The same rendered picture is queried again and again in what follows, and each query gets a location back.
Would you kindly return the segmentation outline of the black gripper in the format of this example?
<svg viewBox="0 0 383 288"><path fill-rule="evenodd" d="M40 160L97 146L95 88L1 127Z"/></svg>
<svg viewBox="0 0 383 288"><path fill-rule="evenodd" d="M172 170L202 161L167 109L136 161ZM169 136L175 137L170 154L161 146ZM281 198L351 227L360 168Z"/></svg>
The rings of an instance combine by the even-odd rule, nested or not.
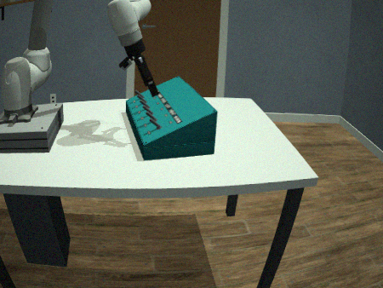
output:
<svg viewBox="0 0 383 288"><path fill-rule="evenodd" d="M149 71L147 64L146 64L146 60L144 59L145 57L144 57L144 55L141 55L141 53L146 50L142 39L139 42L131 44L129 46L125 46L124 48L125 48L125 51L126 51L128 57L134 57L136 55L136 57L134 58L134 62L137 65L138 70L140 70L140 75L143 79L143 82L145 81L144 82L145 86L148 86L148 88L151 92L151 96L154 97L156 95L159 95L159 93L157 91L157 87L153 81L153 77Z"/></svg>

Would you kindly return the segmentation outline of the teal console panel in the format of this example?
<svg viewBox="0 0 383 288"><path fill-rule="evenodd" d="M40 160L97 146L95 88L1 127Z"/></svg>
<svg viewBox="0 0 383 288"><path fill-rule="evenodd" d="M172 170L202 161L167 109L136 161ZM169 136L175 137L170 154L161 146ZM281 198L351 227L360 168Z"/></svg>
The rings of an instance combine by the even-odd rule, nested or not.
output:
<svg viewBox="0 0 383 288"><path fill-rule="evenodd" d="M214 154L218 111L180 76L156 87L126 100L144 161Z"/></svg>

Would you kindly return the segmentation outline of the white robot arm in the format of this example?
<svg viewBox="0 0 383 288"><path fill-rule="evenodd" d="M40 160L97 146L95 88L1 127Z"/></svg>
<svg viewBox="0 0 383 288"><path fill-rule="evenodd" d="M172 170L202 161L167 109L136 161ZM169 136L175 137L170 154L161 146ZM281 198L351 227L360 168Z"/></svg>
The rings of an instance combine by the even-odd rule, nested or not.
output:
<svg viewBox="0 0 383 288"><path fill-rule="evenodd" d="M13 58L4 66L4 115L0 124L31 122L38 110L38 106L32 106L31 95L48 80L52 70L49 50L46 48L52 5L53 0L35 0L28 49L23 57ZM123 47L142 39L138 22L150 10L149 0L113 0L107 5L109 21Z"/></svg>

